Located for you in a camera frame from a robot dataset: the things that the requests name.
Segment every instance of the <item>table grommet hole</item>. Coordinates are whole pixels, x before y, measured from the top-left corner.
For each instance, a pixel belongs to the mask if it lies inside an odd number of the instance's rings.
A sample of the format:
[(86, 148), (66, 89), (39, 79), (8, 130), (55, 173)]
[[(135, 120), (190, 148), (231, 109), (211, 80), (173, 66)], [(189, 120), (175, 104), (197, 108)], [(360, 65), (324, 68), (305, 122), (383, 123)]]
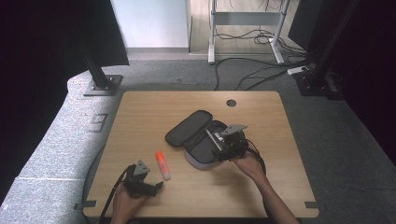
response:
[(229, 107), (234, 107), (234, 106), (236, 106), (236, 101), (235, 101), (235, 100), (228, 100), (228, 101), (227, 101), (227, 106), (229, 106)]

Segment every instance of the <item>open case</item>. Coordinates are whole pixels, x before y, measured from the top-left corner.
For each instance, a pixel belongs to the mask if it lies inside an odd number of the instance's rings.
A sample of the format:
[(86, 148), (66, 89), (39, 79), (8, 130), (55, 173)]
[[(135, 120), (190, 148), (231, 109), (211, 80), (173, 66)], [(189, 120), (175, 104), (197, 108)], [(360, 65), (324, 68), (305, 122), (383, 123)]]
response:
[[(175, 128), (166, 134), (165, 140), (173, 147), (184, 147), (187, 161), (197, 169), (206, 169), (219, 162), (216, 153), (224, 146), (221, 133), (227, 125), (204, 110), (197, 110), (182, 120)], [(207, 129), (214, 141), (206, 132)]]

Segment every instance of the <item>white wall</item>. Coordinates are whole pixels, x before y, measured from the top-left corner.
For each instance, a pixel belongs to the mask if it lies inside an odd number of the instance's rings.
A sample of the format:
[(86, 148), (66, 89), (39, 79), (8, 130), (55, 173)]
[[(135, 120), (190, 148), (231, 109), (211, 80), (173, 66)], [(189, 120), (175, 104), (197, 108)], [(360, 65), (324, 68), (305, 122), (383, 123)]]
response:
[(187, 48), (190, 0), (111, 0), (125, 48)]

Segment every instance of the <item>black cable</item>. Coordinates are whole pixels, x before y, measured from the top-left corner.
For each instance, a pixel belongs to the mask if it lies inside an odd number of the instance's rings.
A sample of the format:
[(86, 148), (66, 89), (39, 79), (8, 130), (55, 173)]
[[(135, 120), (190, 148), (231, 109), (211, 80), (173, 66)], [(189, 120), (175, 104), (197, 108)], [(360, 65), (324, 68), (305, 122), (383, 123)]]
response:
[(270, 3), (270, 0), (267, 0), (267, 5), (265, 6), (265, 10), (264, 11), (267, 11), (269, 3)]
[(113, 189), (111, 190), (110, 195), (108, 195), (108, 198), (107, 198), (105, 207), (103, 208), (103, 211), (102, 211), (102, 214), (99, 216), (99, 219), (98, 219), (98, 221), (96, 222), (96, 224), (100, 224), (100, 223), (102, 222), (102, 219), (103, 219), (104, 216), (105, 216), (105, 213), (106, 213), (106, 211), (107, 211), (107, 208), (108, 208), (108, 206), (110, 205), (111, 200), (113, 199), (113, 195), (114, 195), (114, 193), (116, 192), (117, 187), (119, 186), (120, 182), (122, 181), (124, 175), (126, 174), (127, 170), (129, 169), (129, 167), (130, 167), (130, 166), (128, 166), (128, 167), (124, 170), (124, 172), (122, 172), (122, 174), (120, 175), (120, 177), (119, 177), (119, 179), (117, 180), (116, 184), (113, 186)]
[(243, 139), (248, 141), (251, 145), (253, 145), (254, 148), (248, 148), (247, 151), (249, 151), (251, 154), (253, 154), (256, 159), (259, 161), (260, 165), (262, 166), (262, 171), (264, 172), (264, 174), (267, 174), (267, 169), (265, 168), (265, 162), (264, 159), (262, 158), (262, 156), (260, 155), (260, 151), (256, 148), (256, 146), (254, 146), (253, 142), (248, 140), (248, 139)]
[(273, 9), (273, 10), (276, 10), (276, 9), (278, 9), (279, 8), (279, 11), (281, 11), (282, 10), (282, 7), (283, 7), (283, 2), (284, 2), (285, 0), (282, 0), (281, 2), (280, 2), (280, 5), (278, 6), (278, 7), (270, 7), (271, 9)]
[(230, 0), (230, 6), (233, 9), (233, 11), (235, 11), (235, 8), (233, 7), (233, 2)]
[(259, 72), (262, 71), (262, 70), (273, 69), (273, 68), (277, 68), (277, 67), (265, 67), (265, 68), (260, 68), (259, 70), (255, 71), (255, 72), (253, 72), (253, 73), (250, 73), (249, 75), (247, 75), (247, 76), (245, 76), (245, 77), (242, 77), (242, 78), (239, 80), (238, 85), (236, 85), (234, 91), (237, 91), (237, 90), (238, 90), (238, 88), (241, 86), (242, 82), (245, 81), (245, 79), (248, 79), (248, 78), (259, 78), (259, 77), (252, 77), (252, 75), (257, 74), (257, 73), (259, 73)]
[[(263, 62), (263, 61), (259, 61), (259, 60), (254, 60), (254, 59), (247, 59), (247, 58), (227, 58), (227, 59), (223, 59), (223, 60), (219, 61), (218, 63), (216, 63), (216, 65), (215, 65), (215, 66), (216, 66), (216, 67), (215, 67), (216, 86), (215, 86), (215, 89), (214, 89), (213, 91), (216, 91), (216, 90), (218, 89), (218, 87), (219, 87), (219, 66), (220, 66), (222, 63), (224, 63), (224, 62), (226, 62), (226, 61), (230, 61), (230, 60), (247, 60), (247, 61), (252, 61), (252, 62), (257, 62), (257, 63), (263, 63), (263, 64), (266, 64), (266, 65), (271, 65), (271, 66), (273, 66), (273, 67), (301, 66), (301, 65), (304, 65), (304, 64), (307, 64), (307, 63), (310, 62), (310, 59), (305, 59), (305, 60), (299, 61), (299, 62), (297, 62), (297, 63), (274, 64), (274, 63), (267, 63), (267, 62)], [(279, 76), (279, 75), (283, 74), (283, 73), (286, 72), (286, 71), (287, 71), (287, 70), (282, 71), (280, 74), (276, 74), (276, 75), (273, 75), (273, 76), (271, 76), (271, 77)], [(247, 88), (247, 90), (249, 90), (249, 89), (251, 89), (251, 88), (253, 88), (253, 87), (255, 87), (255, 86), (257, 86), (257, 85), (259, 85), (259, 84), (261, 84), (261, 83), (263, 83), (265, 80), (262, 80), (261, 82), (254, 84), (253, 86)]]
[(262, 0), (262, 3), (257, 7), (256, 11), (259, 11), (259, 8), (260, 8), (262, 5), (264, 5), (264, 0)]
[[(219, 34), (219, 32), (218, 32), (216, 27), (215, 27), (215, 31), (216, 31), (216, 36), (218, 36), (220, 39), (223, 39), (223, 40), (229, 40), (229, 39), (254, 39), (254, 43), (255, 44), (260, 44), (260, 45), (271, 44), (271, 42), (269, 41), (269, 38), (273, 38), (273, 36), (274, 36), (272, 33), (268, 32), (268, 31), (265, 31), (265, 30), (262, 30), (261, 26), (259, 27), (259, 29), (251, 30), (251, 31), (249, 31), (249, 32), (247, 32), (247, 33), (245, 33), (243, 35)], [(255, 36), (247, 36), (247, 35), (250, 35), (250, 34), (252, 34), (254, 32), (260, 32), (260, 33), (258, 35), (255, 35)], [(287, 53), (292, 53), (292, 54), (296, 54), (296, 55), (300, 55), (300, 56), (305, 56), (306, 55), (306, 53), (304, 53), (304, 52), (296, 51), (296, 50), (303, 51), (303, 49), (298, 49), (298, 48), (289, 46), (285, 42), (285, 40), (283, 38), (281, 38), (281, 37), (278, 38), (278, 43), (279, 43), (279, 46)]]
[(253, 87), (262, 84), (264, 81), (266, 81), (266, 80), (268, 80), (268, 79), (270, 79), (270, 78), (278, 77), (278, 76), (280, 76), (280, 75), (282, 75), (282, 74), (285, 74), (287, 71), (288, 71), (288, 70), (284, 70), (284, 71), (281, 71), (281, 72), (279, 72), (278, 74), (275, 74), (275, 75), (273, 75), (273, 76), (266, 77), (265, 79), (261, 80), (260, 82), (255, 83), (255, 84), (249, 86), (247, 89), (245, 89), (245, 91), (248, 91), (248, 90), (252, 89)]

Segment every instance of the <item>black stand base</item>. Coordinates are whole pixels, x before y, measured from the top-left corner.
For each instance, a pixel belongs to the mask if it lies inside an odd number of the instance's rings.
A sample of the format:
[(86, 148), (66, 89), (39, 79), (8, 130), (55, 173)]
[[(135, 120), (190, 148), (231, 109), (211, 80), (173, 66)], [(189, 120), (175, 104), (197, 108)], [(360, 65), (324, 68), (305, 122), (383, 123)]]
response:
[(336, 85), (339, 79), (336, 74), (327, 74), (325, 80), (320, 84), (315, 82), (312, 71), (297, 73), (293, 77), (303, 96), (326, 96), (329, 100), (343, 100)]
[(97, 87), (93, 80), (85, 90), (84, 96), (113, 96), (121, 84), (122, 75), (106, 75), (107, 84), (105, 87)]

